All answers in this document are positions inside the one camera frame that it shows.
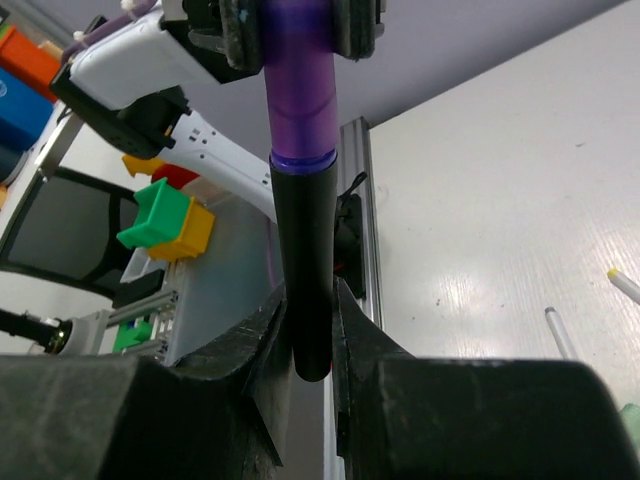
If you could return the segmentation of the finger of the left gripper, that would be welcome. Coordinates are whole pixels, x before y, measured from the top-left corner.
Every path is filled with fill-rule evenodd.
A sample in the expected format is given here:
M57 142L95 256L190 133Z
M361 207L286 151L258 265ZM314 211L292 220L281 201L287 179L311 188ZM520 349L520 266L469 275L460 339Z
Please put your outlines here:
M224 55L232 69L262 69L257 1L188 1L187 19L195 46Z
M385 0L334 0L334 52L351 61L370 58L376 40L384 34L384 12Z

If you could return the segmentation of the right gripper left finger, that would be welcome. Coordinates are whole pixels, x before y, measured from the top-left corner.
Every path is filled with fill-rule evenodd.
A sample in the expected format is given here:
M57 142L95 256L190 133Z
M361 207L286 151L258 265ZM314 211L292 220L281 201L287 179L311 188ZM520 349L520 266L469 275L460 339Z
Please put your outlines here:
M143 356L5 356L5 479L272 479L292 354L282 290L166 367Z

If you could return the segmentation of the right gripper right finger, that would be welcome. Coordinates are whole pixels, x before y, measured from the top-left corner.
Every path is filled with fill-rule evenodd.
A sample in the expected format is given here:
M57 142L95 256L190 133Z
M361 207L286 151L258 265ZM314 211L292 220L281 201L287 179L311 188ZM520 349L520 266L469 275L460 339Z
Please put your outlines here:
M349 479L635 479L598 375L562 360L417 358L334 282L336 449Z

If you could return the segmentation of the purple marker cap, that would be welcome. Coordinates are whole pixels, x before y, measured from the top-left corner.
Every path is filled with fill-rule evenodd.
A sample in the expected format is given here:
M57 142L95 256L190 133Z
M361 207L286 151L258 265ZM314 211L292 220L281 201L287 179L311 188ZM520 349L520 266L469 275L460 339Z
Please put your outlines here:
M330 165L338 137L329 1L264 1L260 23L271 163L306 174Z

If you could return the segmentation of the black purple marker pen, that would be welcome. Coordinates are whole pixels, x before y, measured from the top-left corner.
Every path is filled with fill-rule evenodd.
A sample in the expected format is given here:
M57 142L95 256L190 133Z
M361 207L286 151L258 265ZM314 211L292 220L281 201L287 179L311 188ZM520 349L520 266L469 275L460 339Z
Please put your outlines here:
M337 152L295 166L273 155L271 178L295 369L318 382L332 362Z

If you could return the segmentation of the white yellow-tip pen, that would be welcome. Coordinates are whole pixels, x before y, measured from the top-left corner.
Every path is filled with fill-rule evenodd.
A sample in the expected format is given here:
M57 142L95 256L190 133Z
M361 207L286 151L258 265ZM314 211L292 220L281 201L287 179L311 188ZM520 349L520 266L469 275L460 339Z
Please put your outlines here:
M640 305L640 286L623 274L618 269L611 269L607 272L607 277L612 285L631 299L635 304Z

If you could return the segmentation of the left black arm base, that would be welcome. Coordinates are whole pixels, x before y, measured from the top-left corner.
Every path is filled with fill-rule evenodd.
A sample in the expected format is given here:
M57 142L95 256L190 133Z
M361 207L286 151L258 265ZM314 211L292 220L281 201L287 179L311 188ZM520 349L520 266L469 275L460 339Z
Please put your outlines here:
M334 222L333 273L344 279L356 299L366 297L362 199L356 189L367 180L360 172L337 197Z

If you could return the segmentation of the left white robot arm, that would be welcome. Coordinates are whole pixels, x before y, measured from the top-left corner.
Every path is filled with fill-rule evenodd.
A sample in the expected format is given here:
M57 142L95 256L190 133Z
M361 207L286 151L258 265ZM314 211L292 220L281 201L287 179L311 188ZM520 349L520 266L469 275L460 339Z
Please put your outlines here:
M276 220L335 205L334 60L370 57L382 1L126 1L80 33L52 91L116 149L202 176ZM184 93L263 74L271 152L226 139Z

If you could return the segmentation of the white grey-tip pen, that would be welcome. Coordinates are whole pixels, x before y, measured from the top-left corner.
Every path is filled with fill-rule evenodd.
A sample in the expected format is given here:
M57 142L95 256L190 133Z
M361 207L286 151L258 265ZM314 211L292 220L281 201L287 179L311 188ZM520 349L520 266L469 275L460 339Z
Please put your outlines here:
M558 311L554 307L546 307L544 316L561 357L567 361L577 361L579 357L575 346Z

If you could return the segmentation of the green translucent marker pen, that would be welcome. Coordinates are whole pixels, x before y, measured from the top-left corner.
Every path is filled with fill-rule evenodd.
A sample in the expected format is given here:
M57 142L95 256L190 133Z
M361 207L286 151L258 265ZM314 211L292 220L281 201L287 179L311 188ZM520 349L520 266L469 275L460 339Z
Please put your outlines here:
M620 410L620 416L630 434L638 435L640 425L640 406L636 403L627 403Z

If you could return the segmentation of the yellow bin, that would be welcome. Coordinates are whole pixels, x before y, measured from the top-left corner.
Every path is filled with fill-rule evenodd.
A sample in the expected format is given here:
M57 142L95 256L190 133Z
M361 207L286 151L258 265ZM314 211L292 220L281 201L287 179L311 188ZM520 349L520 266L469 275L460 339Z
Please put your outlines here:
M147 254L153 260L168 262L196 258L207 250L214 222L215 216L191 197L179 236L171 242L151 247Z

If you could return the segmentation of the green bin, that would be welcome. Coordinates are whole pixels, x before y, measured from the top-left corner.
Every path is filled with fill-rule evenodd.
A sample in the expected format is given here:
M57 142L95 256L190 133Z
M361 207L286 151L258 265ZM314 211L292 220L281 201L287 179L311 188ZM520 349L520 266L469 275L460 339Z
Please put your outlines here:
M180 235L190 199L173 188L167 178L137 191L134 199L138 205L135 221L116 236L126 248L151 248Z

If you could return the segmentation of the orange box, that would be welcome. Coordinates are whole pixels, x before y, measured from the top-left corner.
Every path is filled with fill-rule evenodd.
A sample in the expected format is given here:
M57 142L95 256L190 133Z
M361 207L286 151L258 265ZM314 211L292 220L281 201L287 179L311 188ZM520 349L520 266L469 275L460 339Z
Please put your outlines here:
M12 25L1 28L1 68L51 103L57 101L50 83L60 63Z

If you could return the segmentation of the black office chair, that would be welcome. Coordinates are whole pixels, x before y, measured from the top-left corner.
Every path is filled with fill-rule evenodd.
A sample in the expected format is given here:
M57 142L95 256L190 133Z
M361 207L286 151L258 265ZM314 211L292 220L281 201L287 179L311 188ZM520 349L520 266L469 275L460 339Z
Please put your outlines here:
M1 269L113 299L132 251L117 234L133 225L134 192L60 167L38 174L1 238Z

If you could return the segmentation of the aluminium rail frame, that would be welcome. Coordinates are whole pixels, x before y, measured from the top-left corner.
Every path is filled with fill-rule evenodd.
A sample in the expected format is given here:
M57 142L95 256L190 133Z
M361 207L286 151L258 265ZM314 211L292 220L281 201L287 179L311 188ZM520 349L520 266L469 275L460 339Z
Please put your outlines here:
M322 476L377 479L385 447L377 390L384 326L370 127L364 118L341 127L338 154L338 365L324 384Z

